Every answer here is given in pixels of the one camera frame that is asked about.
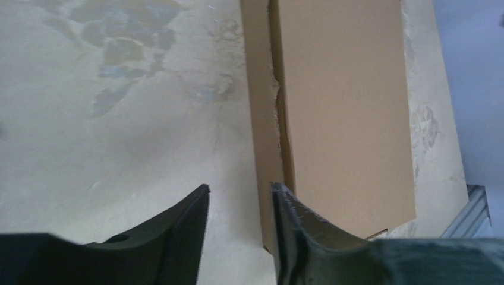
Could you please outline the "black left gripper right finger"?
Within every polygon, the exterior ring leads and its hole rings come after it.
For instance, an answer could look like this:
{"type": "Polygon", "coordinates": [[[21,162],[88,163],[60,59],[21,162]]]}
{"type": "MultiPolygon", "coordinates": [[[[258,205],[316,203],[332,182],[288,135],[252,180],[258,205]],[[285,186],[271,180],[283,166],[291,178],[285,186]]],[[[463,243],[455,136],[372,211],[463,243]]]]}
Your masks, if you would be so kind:
{"type": "Polygon", "coordinates": [[[273,182],[278,284],[502,284],[503,240],[365,240],[330,223],[273,182]]]}

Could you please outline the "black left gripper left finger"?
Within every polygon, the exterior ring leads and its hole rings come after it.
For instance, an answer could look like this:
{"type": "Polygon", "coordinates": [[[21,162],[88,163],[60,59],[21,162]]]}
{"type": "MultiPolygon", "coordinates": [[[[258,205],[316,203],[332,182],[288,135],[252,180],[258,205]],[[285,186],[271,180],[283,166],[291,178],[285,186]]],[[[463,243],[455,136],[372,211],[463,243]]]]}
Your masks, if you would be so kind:
{"type": "Polygon", "coordinates": [[[210,188],[102,243],[48,233],[1,235],[2,284],[196,284],[210,188]]]}

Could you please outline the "brown cardboard box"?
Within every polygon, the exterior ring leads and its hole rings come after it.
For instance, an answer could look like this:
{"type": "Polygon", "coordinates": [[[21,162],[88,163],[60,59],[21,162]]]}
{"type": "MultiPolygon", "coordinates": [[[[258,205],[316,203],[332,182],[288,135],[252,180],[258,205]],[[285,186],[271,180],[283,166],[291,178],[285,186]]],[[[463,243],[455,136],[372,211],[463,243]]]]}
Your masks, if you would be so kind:
{"type": "Polygon", "coordinates": [[[400,1],[242,1],[263,246],[270,183],[361,238],[416,217],[400,1]]]}

